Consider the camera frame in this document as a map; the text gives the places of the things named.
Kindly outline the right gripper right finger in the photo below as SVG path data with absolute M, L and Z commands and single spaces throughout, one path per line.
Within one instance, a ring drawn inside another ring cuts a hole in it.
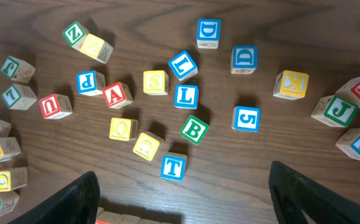
M 285 164 L 274 161 L 269 190 L 279 223 L 360 223 L 360 205 L 340 196 Z

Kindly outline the green R block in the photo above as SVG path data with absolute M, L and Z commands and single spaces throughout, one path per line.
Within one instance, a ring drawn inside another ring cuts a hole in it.
M 160 224 L 160 222 L 155 220 L 141 219 L 138 224 Z

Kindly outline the red E block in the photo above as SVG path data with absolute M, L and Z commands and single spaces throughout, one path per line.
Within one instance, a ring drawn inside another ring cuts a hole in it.
M 97 213 L 96 213 L 96 218 L 98 218 L 103 212 L 104 212 L 104 208 L 98 207 Z

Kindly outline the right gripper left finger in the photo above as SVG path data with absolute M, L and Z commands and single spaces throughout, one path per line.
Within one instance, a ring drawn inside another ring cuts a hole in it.
M 100 187 L 88 171 L 9 224 L 95 224 Z

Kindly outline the blue P block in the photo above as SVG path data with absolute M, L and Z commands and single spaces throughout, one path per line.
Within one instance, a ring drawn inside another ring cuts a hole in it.
M 102 95 L 106 87 L 106 79 L 102 73 L 89 70 L 76 74 L 77 91 L 81 95 Z

